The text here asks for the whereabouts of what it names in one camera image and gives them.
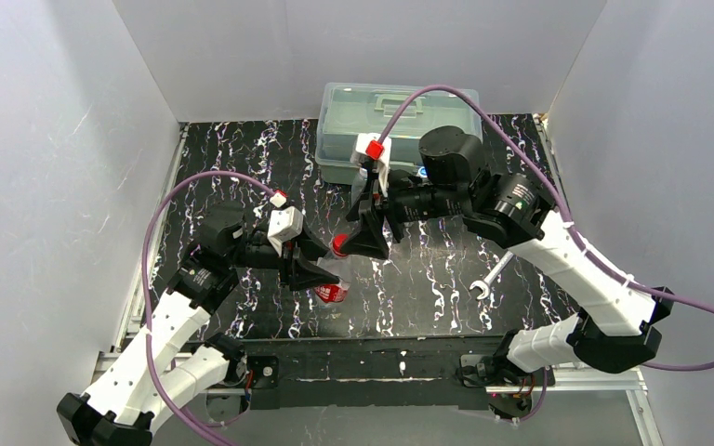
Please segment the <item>red bottle cap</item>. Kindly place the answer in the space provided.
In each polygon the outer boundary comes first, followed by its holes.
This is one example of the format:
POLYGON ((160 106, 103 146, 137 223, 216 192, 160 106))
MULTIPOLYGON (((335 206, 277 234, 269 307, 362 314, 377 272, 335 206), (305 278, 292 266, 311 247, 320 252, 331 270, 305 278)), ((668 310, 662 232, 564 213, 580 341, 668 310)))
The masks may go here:
POLYGON ((336 256, 347 256, 343 252, 343 245, 349 239, 349 235, 346 233, 340 233, 333 238, 331 243, 331 248, 336 256))

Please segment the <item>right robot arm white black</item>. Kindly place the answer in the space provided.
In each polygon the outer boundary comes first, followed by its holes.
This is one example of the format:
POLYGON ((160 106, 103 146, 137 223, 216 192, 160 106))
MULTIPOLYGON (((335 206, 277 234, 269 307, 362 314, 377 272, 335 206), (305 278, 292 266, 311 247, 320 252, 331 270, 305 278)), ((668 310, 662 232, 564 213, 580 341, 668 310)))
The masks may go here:
POLYGON ((385 259, 384 230, 400 241, 407 223, 458 216, 469 232, 533 264, 579 306, 563 321, 507 332, 474 373, 511 379, 580 361, 619 374, 655 357, 662 339, 655 324, 670 305, 601 271, 575 243, 547 190, 521 174, 492 172, 480 138, 456 126, 419 140, 425 177, 390 168, 390 149, 375 133, 356 138, 350 159, 367 177, 348 214, 358 227, 341 246, 345 254, 385 259))

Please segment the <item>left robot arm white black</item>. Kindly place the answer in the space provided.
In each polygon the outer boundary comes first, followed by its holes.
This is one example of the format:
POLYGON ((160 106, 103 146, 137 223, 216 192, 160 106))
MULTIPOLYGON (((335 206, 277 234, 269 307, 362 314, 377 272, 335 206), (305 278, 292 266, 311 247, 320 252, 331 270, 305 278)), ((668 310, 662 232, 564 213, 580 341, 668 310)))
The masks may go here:
POLYGON ((182 347, 240 283, 240 269, 274 269, 292 291, 337 283, 318 262, 330 248, 313 235, 293 206, 273 210, 249 228, 243 210, 223 204, 210 211, 165 293, 135 338, 95 382, 68 393, 57 414, 75 445, 149 445, 159 428, 210 387, 235 378, 243 345, 210 337, 182 364, 182 347))

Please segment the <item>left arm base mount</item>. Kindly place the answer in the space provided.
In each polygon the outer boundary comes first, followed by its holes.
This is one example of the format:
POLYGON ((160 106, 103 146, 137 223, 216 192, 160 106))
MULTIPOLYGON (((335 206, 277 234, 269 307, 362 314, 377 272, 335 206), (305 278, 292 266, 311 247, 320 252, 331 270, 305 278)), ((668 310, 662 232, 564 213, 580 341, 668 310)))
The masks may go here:
POLYGON ((230 365, 226 377, 212 389, 253 389, 277 388, 279 384, 280 361, 275 356, 248 356, 230 365))

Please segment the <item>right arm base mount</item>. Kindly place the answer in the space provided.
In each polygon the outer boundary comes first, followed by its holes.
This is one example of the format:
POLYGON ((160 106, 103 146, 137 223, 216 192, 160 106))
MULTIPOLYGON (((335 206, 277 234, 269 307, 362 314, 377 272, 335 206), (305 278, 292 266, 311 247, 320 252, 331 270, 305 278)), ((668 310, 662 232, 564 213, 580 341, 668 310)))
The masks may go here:
POLYGON ((489 410, 498 420, 518 425, 540 409, 549 387, 555 384, 550 367, 524 372, 491 355, 466 354, 459 359, 456 379, 468 388, 481 388, 489 410))

